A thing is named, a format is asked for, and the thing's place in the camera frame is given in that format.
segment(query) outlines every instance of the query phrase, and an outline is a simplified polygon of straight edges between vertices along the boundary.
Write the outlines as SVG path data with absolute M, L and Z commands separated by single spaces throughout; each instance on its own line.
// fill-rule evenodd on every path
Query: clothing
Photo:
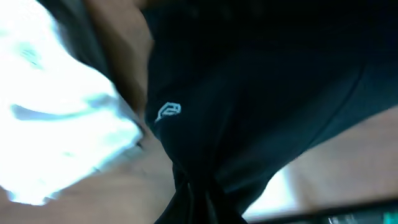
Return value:
M 176 186 L 156 224 L 245 223 L 279 169 L 398 103 L 396 3 L 300 3 L 282 16 L 143 11 L 155 39 L 146 121 Z

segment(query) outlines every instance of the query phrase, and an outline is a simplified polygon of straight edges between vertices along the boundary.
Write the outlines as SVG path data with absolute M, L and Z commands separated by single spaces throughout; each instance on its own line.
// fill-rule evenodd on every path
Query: white fabric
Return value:
M 0 0 L 0 185 L 10 200 L 43 205 L 133 147 L 141 132 L 120 106 L 113 84 L 68 54 L 45 8 Z

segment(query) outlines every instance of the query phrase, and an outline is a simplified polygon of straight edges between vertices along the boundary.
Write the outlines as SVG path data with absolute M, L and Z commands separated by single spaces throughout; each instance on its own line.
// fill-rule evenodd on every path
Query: printed logo on black fabric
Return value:
M 155 123 L 160 121 L 162 118 L 166 116 L 173 116 L 181 113 L 181 105 L 178 103 L 170 103 L 167 102 L 165 105 L 161 107 L 159 112 L 157 113 L 157 118 Z

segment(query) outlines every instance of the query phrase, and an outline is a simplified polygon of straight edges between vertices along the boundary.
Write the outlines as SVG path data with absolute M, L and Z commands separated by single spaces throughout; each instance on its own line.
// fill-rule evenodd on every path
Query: white garment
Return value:
M 43 205 L 133 147 L 141 132 L 130 114 L 106 77 L 68 54 L 44 7 L 0 0 L 0 185 L 10 200 Z

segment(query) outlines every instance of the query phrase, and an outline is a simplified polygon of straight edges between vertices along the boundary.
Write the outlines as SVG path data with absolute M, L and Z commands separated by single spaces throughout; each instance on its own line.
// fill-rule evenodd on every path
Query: brown floor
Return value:
M 130 0 L 85 1 L 125 81 L 121 91 L 134 96 L 126 100 L 142 115 L 151 45 L 144 20 Z M 142 145 L 145 153 L 130 164 L 83 180 L 46 206 L 11 203 L 1 192 L 0 223 L 153 223 L 174 193 L 171 163 L 149 133 Z M 398 109 L 359 124 L 291 163 L 288 182 L 299 204 L 293 212 L 398 196 L 396 161 Z

